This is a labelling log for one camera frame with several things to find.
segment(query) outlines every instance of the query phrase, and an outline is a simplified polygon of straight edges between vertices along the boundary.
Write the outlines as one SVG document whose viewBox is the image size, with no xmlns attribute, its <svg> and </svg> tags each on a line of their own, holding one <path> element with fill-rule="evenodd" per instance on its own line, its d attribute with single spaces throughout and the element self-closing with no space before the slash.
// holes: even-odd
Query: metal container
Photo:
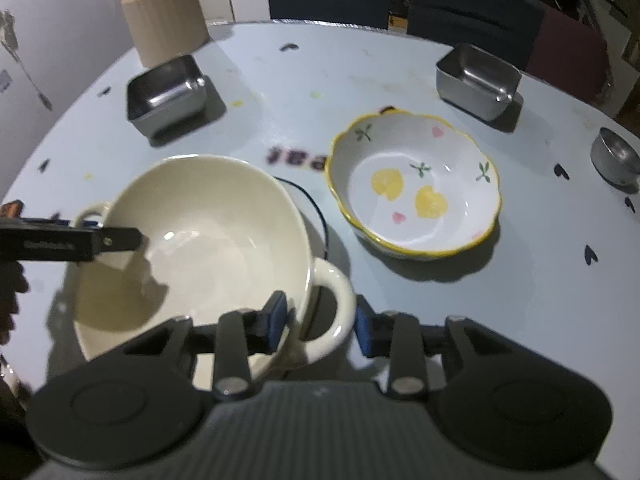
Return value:
<svg viewBox="0 0 640 480">
<path fill-rule="evenodd" d="M 145 137 L 204 110 L 206 82 L 193 56 L 176 57 L 127 85 L 127 119 Z"/>
<path fill-rule="evenodd" d="M 601 128 L 591 145 L 591 161 L 600 176 L 616 186 L 636 186 L 640 156 L 616 132 Z"/>
<path fill-rule="evenodd" d="M 512 64 L 470 44 L 459 44 L 436 64 L 441 99 L 487 122 L 511 104 L 521 78 Z"/>
</svg>

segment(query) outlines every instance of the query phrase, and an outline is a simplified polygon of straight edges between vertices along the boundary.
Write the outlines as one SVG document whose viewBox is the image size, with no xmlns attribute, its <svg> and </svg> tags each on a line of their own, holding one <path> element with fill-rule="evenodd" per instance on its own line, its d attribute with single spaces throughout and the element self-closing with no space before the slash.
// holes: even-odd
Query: round table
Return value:
<svg viewBox="0 0 640 480">
<path fill-rule="evenodd" d="M 27 217 L 73 218 L 167 156 L 243 158 L 308 190 L 330 226 L 334 263 L 375 310 L 433 324 L 463 314 L 599 384 L 614 410 L 599 463 L 617 478 L 640 478 L 640 200 L 625 203 L 628 195 L 590 161 L 601 126 L 638 151 L 640 140 L 528 76 L 516 128 L 489 127 L 439 99 L 435 65 L 450 48 L 417 38 L 317 23 L 218 25 L 210 33 L 214 41 L 194 57 L 225 104 L 220 117 L 151 146 L 126 120 L 127 82 L 143 71 L 131 50 L 49 132 L 5 202 L 23 200 Z M 445 118 L 494 161 L 503 206 L 478 248 L 427 264 L 391 260 L 358 241 L 338 212 L 319 171 L 322 157 L 354 118 L 389 105 Z M 556 164 L 569 179 L 554 173 Z M 32 290 L 20 298 L 3 353 L 37 388 L 73 360 L 74 335 L 57 294 L 65 266 L 25 268 Z M 365 375 L 370 365 L 352 341 L 348 367 Z"/>
</svg>

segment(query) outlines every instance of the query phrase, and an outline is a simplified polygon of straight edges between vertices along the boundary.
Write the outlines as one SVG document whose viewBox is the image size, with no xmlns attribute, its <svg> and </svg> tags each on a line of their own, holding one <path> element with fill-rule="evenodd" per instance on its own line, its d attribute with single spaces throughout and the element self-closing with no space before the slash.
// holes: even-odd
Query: yellow heart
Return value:
<svg viewBox="0 0 640 480">
<path fill-rule="evenodd" d="M 431 186 L 423 186 L 415 195 L 415 212 L 418 218 L 440 218 L 447 212 L 447 199 Z"/>
<path fill-rule="evenodd" d="M 402 193 L 404 187 L 402 173 L 393 168 L 377 170 L 371 177 L 371 187 L 376 194 L 386 196 L 386 199 L 391 202 Z"/>
</svg>

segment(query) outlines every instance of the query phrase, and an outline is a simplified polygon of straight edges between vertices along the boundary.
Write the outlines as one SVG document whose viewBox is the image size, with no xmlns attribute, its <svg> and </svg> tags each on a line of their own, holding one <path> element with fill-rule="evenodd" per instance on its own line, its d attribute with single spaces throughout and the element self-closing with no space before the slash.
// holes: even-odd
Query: cream ceramic handle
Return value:
<svg viewBox="0 0 640 480">
<path fill-rule="evenodd" d="M 76 219 L 71 222 L 71 227 L 82 225 L 89 216 L 99 216 L 104 218 L 109 211 L 111 204 L 109 202 L 97 202 L 85 207 L 82 212 L 76 216 Z"/>
<path fill-rule="evenodd" d="M 302 342 L 305 360 L 309 364 L 329 355 L 342 344 L 351 333 L 356 316 L 356 295 L 340 269 L 328 261 L 315 258 L 313 285 L 331 290 L 337 306 L 329 330 L 313 341 Z"/>
</svg>

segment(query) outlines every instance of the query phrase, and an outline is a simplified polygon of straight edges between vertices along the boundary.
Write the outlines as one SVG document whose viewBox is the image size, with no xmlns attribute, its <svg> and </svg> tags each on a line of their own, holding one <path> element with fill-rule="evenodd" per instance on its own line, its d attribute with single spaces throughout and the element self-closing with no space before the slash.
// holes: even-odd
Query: cream bowl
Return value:
<svg viewBox="0 0 640 480">
<path fill-rule="evenodd" d="M 190 316 L 216 323 L 230 310 L 259 310 L 274 290 L 290 312 L 276 354 L 255 355 L 256 380 L 276 368 L 320 360 L 350 334 L 355 296 L 332 264 L 312 256 L 302 216 L 277 180 L 224 156 L 169 158 L 138 177 L 112 202 L 76 219 L 138 228 L 146 244 L 134 253 L 101 254 L 74 280 L 74 326 L 91 359 L 163 321 Z M 329 329 L 312 341 L 300 329 L 312 315 L 312 288 L 336 297 Z M 193 383 L 210 388 L 213 356 L 201 355 Z"/>
<path fill-rule="evenodd" d="M 500 211 L 492 161 L 435 116 L 392 109 L 360 117 L 335 137 L 324 171 L 356 234 L 396 258 L 474 247 Z"/>
</svg>

